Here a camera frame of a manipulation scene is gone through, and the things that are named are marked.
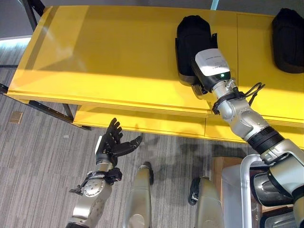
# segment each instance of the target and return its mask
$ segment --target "black metal frame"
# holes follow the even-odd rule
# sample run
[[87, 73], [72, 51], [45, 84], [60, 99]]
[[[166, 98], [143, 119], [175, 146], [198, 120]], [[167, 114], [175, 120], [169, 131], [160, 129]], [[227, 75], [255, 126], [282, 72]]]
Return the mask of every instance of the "black metal frame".
[[35, 17], [34, 10], [39, 16], [42, 16], [45, 6], [40, 0], [22, 0], [22, 3], [27, 13], [30, 25], [34, 31], [37, 26], [37, 19]]
[[[8, 92], [8, 90], [9, 90], [9, 88], [6, 85], [0, 83], [0, 94], [5, 95]], [[32, 108], [35, 108], [36, 110], [39, 110], [39, 111], [41, 111], [45, 114], [48, 114], [52, 117], [55, 117], [59, 120], [65, 121], [69, 124], [72, 124], [73, 121], [74, 121], [73, 114], [72, 114], [71, 109], [68, 106], [68, 104], [63, 104], [63, 107], [64, 107], [67, 115], [62, 114], [62, 113], [60, 113], [60, 112], [58, 112], [58, 111], [56, 111], [56, 110], [54, 110], [50, 107], [45, 106], [42, 103], [39, 103], [39, 102], [33, 101], [33, 100], [30, 100], [29, 103], [26, 104], [26, 105], [28, 105]], [[80, 128], [85, 129], [85, 130], [91, 130], [91, 127], [88, 127], [88, 126], [81, 126]]]

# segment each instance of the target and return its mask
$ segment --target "black joint ring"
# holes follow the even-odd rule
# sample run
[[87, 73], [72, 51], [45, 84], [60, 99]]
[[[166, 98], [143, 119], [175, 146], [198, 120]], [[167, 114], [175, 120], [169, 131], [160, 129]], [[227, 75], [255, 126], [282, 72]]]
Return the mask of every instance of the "black joint ring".
[[232, 93], [232, 94], [227, 94], [225, 96], [222, 96], [220, 97], [216, 103], [214, 103], [213, 107], [212, 107], [212, 111], [215, 115], [218, 115], [219, 114], [219, 110], [218, 110], [218, 107], [220, 105], [220, 103], [222, 103], [223, 101], [226, 101], [226, 100], [230, 100], [230, 99], [234, 99], [236, 98], [237, 96], [235, 95], [235, 93]]

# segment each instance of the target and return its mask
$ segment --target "gray carpet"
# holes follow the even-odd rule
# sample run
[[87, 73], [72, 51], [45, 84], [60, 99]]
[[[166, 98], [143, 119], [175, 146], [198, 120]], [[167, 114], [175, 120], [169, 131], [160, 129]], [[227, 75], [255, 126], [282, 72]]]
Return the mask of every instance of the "gray carpet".
[[[17, 64], [25, 46], [0, 46], [0, 64]], [[13, 73], [0, 68], [0, 83], [8, 84]], [[60, 104], [52, 107], [63, 111]], [[24, 113], [20, 125], [8, 123], [13, 111]], [[68, 190], [94, 167], [95, 145], [104, 132], [82, 130], [0, 95], [0, 227], [64, 228], [79, 199]], [[139, 135], [123, 133], [123, 142]], [[192, 178], [211, 175], [212, 156], [248, 153], [253, 150], [245, 144], [144, 134], [135, 152], [119, 158], [123, 180], [114, 184], [98, 227], [122, 227], [136, 170], [150, 161], [152, 227], [192, 228], [196, 207], [187, 203]]]

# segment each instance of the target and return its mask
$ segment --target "silver robot arm segment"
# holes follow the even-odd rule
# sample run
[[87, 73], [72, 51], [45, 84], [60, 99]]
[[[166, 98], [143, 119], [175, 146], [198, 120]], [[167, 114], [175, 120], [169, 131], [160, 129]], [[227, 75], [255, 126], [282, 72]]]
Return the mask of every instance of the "silver robot arm segment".
[[74, 207], [66, 228], [96, 227], [111, 195], [112, 185], [122, 178], [119, 168], [115, 167], [117, 158], [131, 153], [142, 142], [142, 136], [138, 136], [130, 142], [121, 143], [123, 134], [119, 125], [116, 118], [111, 121], [96, 151], [95, 171], [89, 172], [81, 185], [70, 190], [82, 197]]
[[294, 217], [297, 226], [303, 227], [304, 152], [291, 140], [282, 137], [250, 107], [245, 98], [247, 93], [239, 92], [233, 79], [221, 79], [220, 76], [227, 74], [230, 77], [230, 73], [228, 64], [219, 51], [214, 57], [210, 57], [208, 50], [197, 53], [192, 67], [203, 86], [204, 82], [208, 82], [208, 86], [213, 85], [209, 92], [218, 100], [214, 111], [229, 124], [234, 134], [248, 142], [261, 155], [264, 163], [272, 164], [268, 178], [282, 194], [294, 199]]
[[[95, 171], [108, 172], [112, 163], [102, 161], [97, 164]], [[93, 228], [97, 225], [105, 207], [106, 200], [110, 197], [112, 186], [103, 179], [89, 180], [83, 189], [83, 196], [74, 207], [73, 216], [69, 223], [79, 227]]]

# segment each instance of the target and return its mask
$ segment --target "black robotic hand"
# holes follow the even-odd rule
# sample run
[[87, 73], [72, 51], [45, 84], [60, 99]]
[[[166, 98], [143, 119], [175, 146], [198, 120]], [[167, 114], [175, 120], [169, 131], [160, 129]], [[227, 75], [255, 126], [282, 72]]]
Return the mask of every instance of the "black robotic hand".
[[102, 159], [107, 158], [113, 166], [117, 164], [117, 157], [124, 156], [134, 151], [142, 142], [142, 137], [138, 136], [136, 139], [121, 143], [120, 139], [123, 136], [121, 133], [122, 128], [120, 123], [114, 118], [103, 135], [96, 152], [96, 163], [99, 163]]

